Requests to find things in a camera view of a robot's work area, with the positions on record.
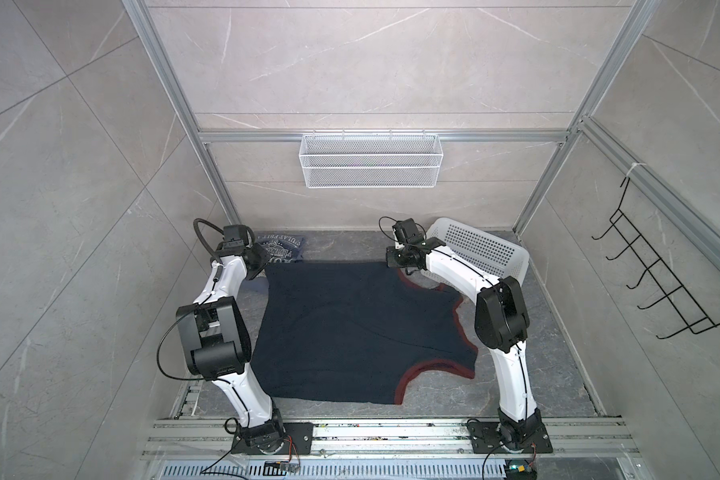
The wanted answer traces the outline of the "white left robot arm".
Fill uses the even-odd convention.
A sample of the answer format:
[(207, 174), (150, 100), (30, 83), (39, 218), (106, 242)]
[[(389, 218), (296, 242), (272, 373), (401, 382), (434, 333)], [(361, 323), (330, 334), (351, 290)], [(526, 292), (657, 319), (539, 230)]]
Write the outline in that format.
[(220, 245), (200, 295), (177, 310), (177, 328), (188, 371), (223, 392), (247, 447), (274, 454), (283, 447), (286, 431), (253, 372), (252, 342), (237, 303), (241, 285), (263, 271), (268, 260), (257, 243)]

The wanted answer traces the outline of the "dark navy tank top pile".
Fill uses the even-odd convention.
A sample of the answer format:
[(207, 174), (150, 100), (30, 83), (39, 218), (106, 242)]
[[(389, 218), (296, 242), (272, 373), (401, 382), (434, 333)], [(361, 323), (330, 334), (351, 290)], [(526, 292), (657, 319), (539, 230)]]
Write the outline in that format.
[(250, 365), (265, 393), (400, 405), (428, 371), (475, 376), (463, 295), (422, 287), (381, 262), (271, 264)]

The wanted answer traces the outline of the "blue-grey tank top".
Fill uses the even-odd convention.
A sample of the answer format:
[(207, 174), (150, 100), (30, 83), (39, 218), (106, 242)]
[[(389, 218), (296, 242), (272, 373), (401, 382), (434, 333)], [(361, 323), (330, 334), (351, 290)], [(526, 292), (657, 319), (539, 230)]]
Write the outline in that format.
[(306, 238), (301, 235), (268, 233), (257, 239), (269, 254), (270, 263), (295, 263), (303, 260)]

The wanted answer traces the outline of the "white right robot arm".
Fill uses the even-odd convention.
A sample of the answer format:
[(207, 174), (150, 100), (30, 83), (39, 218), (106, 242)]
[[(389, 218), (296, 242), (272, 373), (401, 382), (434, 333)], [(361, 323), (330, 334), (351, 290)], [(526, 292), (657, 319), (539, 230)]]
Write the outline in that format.
[(491, 354), (499, 383), (498, 433), (503, 447), (518, 452), (543, 426), (526, 362), (530, 320), (517, 279), (489, 274), (459, 257), (437, 238), (386, 248), (392, 268), (429, 271), (475, 304), (474, 330)]

